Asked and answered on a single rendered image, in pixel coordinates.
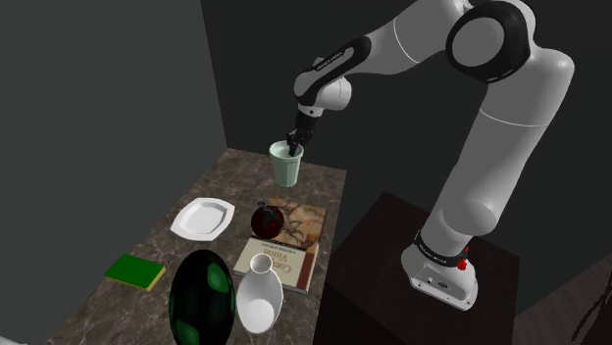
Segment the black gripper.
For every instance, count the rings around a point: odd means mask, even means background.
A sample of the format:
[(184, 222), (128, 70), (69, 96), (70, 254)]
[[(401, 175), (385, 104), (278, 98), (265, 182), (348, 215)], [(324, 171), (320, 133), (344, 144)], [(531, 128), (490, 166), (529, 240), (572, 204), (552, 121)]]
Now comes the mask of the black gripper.
[(293, 157), (299, 145), (307, 145), (313, 135), (314, 128), (318, 121), (317, 117), (312, 117), (298, 110), (295, 119), (295, 129), (286, 135), (286, 142), (289, 146), (288, 154)]

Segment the pale green cup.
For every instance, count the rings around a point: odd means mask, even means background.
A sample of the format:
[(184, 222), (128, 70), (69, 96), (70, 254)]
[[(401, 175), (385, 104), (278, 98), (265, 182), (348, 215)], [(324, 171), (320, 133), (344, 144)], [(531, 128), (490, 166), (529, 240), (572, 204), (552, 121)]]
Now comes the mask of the pale green cup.
[(269, 148), (272, 160), (275, 183), (280, 187), (289, 188), (297, 183), (299, 167), (304, 149), (298, 145), (295, 154), (289, 154), (289, 145), (285, 140), (273, 143)]

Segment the dark red round ornament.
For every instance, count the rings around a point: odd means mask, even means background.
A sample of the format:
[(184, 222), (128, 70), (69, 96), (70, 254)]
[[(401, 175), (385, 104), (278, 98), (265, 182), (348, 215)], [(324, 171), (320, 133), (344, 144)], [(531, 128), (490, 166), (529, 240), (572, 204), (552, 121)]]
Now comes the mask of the dark red round ornament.
[(251, 228), (261, 238), (271, 239), (277, 237), (284, 226), (284, 217), (281, 209), (267, 202), (257, 203), (257, 210), (251, 217)]

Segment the brown and cream book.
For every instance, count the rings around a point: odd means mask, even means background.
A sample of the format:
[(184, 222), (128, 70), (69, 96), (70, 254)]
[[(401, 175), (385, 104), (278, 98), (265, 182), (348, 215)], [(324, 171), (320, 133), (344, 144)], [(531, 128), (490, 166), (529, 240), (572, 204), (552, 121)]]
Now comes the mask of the brown and cream book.
[(280, 208), (284, 226), (280, 234), (271, 239), (258, 237), (251, 228), (234, 272), (239, 276), (245, 275), (251, 258), (264, 253), (273, 259), (273, 270), (282, 286), (305, 294), (310, 288), (327, 210), (278, 197), (270, 198), (267, 203)]

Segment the white octagonal plate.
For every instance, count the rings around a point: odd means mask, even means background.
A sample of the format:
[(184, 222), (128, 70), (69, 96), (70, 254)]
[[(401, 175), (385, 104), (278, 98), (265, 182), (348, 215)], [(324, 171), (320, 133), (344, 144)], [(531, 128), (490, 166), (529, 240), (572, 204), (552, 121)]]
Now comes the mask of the white octagonal plate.
[(235, 206), (217, 199), (200, 197), (189, 202), (177, 214), (171, 231), (192, 241), (213, 241), (229, 226)]

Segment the dark robot stand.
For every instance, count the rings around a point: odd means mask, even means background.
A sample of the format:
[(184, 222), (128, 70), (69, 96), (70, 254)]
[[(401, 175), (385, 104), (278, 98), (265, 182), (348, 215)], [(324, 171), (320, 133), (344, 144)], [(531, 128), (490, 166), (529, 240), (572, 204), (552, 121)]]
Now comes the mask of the dark robot stand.
[(428, 212), (383, 193), (331, 255), (313, 345), (512, 345), (520, 260), (476, 237), (477, 300), (419, 292), (400, 264)]

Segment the white vase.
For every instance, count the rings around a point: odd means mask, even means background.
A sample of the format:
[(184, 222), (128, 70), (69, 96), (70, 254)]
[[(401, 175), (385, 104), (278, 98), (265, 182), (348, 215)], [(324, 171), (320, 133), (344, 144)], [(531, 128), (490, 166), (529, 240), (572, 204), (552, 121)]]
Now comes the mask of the white vase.
[(282, 284), (273, 270), (273, 259), (264, 253), (254, 255), (236, 293), (243, 327), (253, 334), (267, 332), (277, 321), (282, 302)]

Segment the dark green egg-shaped vase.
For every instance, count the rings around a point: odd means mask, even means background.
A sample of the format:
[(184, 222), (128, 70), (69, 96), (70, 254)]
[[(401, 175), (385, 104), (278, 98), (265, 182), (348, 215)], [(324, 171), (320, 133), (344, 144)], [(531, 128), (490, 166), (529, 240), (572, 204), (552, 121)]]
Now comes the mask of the dark green egg-shaped vase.
[(196, 250), (179, 265), (169, 295), (177, 345), (226, 345), (235, 316), (235, 290), (223, 259)]

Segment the green and yellow sponge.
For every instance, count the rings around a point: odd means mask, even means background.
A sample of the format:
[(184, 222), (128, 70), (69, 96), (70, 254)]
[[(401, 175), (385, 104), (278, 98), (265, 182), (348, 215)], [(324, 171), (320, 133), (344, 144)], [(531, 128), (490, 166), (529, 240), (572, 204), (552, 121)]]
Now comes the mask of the green and yellow sponge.
[(166, 271), (162, 264), (122, 254), (105, 272), (105, 277), (122, 284), (150, 291)]

